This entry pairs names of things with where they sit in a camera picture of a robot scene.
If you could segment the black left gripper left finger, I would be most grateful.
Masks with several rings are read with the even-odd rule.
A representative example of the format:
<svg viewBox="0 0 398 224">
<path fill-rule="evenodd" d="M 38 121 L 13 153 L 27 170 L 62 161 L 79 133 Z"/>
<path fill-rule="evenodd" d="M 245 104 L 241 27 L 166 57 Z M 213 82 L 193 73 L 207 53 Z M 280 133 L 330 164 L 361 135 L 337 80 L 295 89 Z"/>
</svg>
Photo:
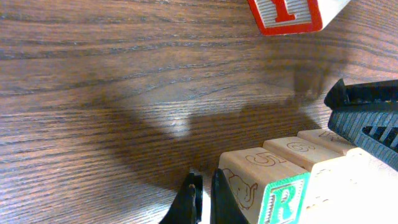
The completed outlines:
<svg viewBox="0 0 398 224">
<path fill-rule="evenodd" d="M 189 173 L 160 224 L 198 224 L 203 205 L 203 177 Z"/>
</svg>

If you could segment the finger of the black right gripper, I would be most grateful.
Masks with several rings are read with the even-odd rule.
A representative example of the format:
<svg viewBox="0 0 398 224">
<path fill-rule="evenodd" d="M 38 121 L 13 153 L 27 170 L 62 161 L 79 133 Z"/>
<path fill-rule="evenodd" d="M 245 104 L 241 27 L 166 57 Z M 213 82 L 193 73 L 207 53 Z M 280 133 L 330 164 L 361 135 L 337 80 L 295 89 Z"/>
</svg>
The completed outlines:
<svg viewBox="0 0 398 224">
<path fill-rule="evenodd" d="M 328 128 L 397 170 L 397 108 L 334 110 Z"/>
<path fill-rule="evenodd" d="M 324 99 L 324 104 L 332 110 L 376 103 L 397 103 L 397 80 L 346 85 L 341 78 Z"/>
</svg>

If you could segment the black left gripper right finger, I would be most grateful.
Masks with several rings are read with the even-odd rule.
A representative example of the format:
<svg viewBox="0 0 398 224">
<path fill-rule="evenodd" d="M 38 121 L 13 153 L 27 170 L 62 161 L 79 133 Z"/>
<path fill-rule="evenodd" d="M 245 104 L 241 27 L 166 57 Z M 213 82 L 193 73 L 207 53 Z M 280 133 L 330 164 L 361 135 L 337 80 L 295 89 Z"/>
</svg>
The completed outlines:
<svg viewBox="0 0 398 224">
<path fill-rule="evenodd" d="M 211 182 L 211 224 L 248 224 L 238 207 L 221 169 L 215 170 Z"/>
</svg>

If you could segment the green R block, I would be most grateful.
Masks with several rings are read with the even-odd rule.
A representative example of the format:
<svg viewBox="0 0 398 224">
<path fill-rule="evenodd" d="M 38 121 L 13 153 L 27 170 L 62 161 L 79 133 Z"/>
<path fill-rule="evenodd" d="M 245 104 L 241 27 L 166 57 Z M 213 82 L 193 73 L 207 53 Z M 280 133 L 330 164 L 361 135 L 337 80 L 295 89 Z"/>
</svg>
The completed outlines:
<svg viewBox="0 0 398 224">
<path fill-rule="evenodd" d="M 299 222 L 309 171 L 261 147 L 224 152 L 218 168 L 249 223 Z"/>
</svg>

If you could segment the yellow S block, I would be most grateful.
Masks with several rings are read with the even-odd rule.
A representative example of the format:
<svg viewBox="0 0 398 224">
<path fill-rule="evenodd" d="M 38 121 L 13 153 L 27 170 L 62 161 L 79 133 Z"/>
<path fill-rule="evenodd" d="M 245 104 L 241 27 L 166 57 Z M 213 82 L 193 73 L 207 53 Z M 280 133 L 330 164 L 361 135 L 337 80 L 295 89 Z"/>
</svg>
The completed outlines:
<svg viewBox="0 0 398 224">
<path fill-rule="evenodd" d="M 341 173 L 346 156 L 298 137 L 264 141 L 263 148 L 311 172 L 307 210 L 325 209 L 345 199 L 349 182 Z"/>
</svg>

